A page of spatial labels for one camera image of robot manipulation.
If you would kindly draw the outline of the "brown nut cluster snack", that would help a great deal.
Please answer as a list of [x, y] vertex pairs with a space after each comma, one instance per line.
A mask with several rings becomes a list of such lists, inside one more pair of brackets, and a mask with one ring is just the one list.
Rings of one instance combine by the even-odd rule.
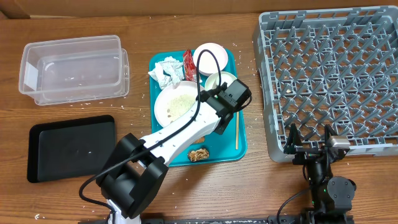
[[188, 153], [188, 158], [191, 162], [202, 161], [208, 159], [209, 156], [210, 153], [206, 148], [197, 149]]

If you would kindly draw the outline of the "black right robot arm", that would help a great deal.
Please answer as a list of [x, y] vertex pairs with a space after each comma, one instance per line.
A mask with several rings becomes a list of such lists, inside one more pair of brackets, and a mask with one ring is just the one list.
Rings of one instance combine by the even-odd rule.
[[[356, 184], [351, 179], [334, 176], [331, 164], [345, 158], [350, 143], [345, 136], [339, 136], [328, 124], [324, 127], [325, 144], [322, 147], [305, 147], [296, 125], [290, 126], [285, 154], [292, 154], [294, 165], [302, 166], [303, 176], [309, 187], [287, 199], [278, 209], [277, 223], [353, 223], [353, 217], [346, 212], [352, 209]], [[282, 209], [293, 199], [311, 193], [312, 207], [305, 208], [298, 215], [281, 215]]]

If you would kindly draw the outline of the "brown fried food stick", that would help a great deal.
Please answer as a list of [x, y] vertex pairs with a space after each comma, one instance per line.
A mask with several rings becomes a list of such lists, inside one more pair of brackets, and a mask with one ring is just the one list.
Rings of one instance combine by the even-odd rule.
[[204, 137], [201, 137], [200, 139], [197, 139], [194, 144], [199, 144], [199, 143], [203, 143], [205, 141]]

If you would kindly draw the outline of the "white napkin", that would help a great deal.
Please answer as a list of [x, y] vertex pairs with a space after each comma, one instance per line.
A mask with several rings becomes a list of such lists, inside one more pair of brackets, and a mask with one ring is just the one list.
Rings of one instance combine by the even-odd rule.
[[160, 86], [160, 89], [170, 85], [177, 85], [185, 79], [183, 63], [173, 57], [166, 57], [164, 60], [155, 63], [155, 68], [148, 72]]

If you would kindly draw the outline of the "red snack wrapper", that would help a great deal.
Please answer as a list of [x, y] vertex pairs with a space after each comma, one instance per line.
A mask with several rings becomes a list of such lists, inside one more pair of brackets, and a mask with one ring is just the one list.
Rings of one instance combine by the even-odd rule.
[[197, 81], [197, 71], [196, 66], [193, 61], [192, 51], [187, 49], [183, 53], [183, 69], [185, 73], [185, 79], [187, 81], [196, 82]]

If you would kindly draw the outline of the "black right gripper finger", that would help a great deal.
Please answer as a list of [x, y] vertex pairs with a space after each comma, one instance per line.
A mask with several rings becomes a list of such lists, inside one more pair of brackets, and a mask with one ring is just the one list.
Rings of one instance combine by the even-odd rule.
[[332, 147], [331, 137], [335, 136], [335, 135], [336, 135], [336, 131], [329, 124], [326, 124], [324, 127], [324, 142], [325, 142], [326, 146]]
[[290, 126], [289, 136], [284, 146], [284, 154], [296, 154], [302, 149], [299, 131], [294, 123]]

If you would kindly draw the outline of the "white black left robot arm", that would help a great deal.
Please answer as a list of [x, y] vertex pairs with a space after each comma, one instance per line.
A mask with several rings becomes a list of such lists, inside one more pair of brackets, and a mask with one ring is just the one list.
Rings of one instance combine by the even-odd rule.
[[96, 179], [111, 207], [110, 223], [140, 223], [139, 215], [157, 195], [169, 164], [196, 140], [223, 134], [234, 114], [251, 101], [240, 80], [203, 90], [193, 107], [163, 129], [140, 139], [125, 135]]

